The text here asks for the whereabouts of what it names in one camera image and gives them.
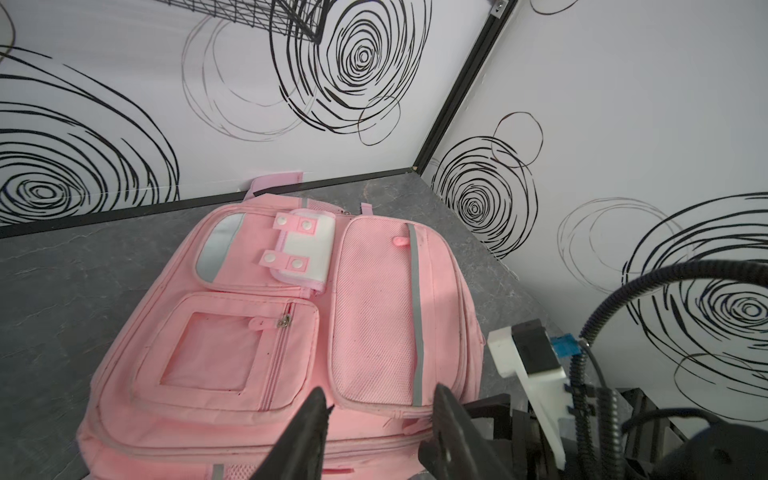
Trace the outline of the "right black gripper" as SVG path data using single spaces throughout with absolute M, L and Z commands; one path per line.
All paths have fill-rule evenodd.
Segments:
M 463 479 L 638 479 L 621 447 L 622 438 L 652 421 L 682 418 L 682 408 L 656 409 L 618 421 L 618 393 L 607 387 L 564 386 L 580 408 L 568 407 L 577 423 L 576 450 L 556 465 L 544 417 L 510 411 L 509 396 L 497 395 L 461 407 L 461 477 Z

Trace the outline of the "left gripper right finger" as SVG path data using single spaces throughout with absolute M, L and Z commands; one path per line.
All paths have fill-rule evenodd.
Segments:
M 432 438 L 418 449 L 436 479 L 511 479 L 511 398 L 462 404 L 445 385 L 434 391 Z

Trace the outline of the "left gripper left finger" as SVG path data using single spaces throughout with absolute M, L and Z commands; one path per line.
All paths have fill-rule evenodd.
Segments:
M 332 411 L 315 387 L 250 480 L 320 480 Z

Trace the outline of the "pink student backpack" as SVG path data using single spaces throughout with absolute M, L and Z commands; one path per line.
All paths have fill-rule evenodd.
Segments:
M 434 391 L 479 396 L 484 338 L 432 228 L 249 192 L 189 233 L 97 368 L 92 479 L 246 479 L 313 390 L 325 479 L 421 471 Z

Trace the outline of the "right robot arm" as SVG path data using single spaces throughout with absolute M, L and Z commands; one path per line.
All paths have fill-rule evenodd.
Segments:
M 699 408 L 666 408 L 641 412 L 621 421 L 620 394 L 606 386 L 558 384 L 548 394 L 556 419 L 571 415 L 576 439 L 565 446 L 565 464 L 557 466 L 562 445 L 535 438 L 530 422 L 545 428 L 544 413 L 511 407 L 508 394 L 461 405 L 441 392 L 433 412 L 439 448 L 438 478 L 455 479 L 764 479 L 767 476 L 767 433 L 729 423 Z M 623 439 L 646 424 L 669 418 L 698 418 L 706 429 L 683 442 L 652 465 L 628 457 Z

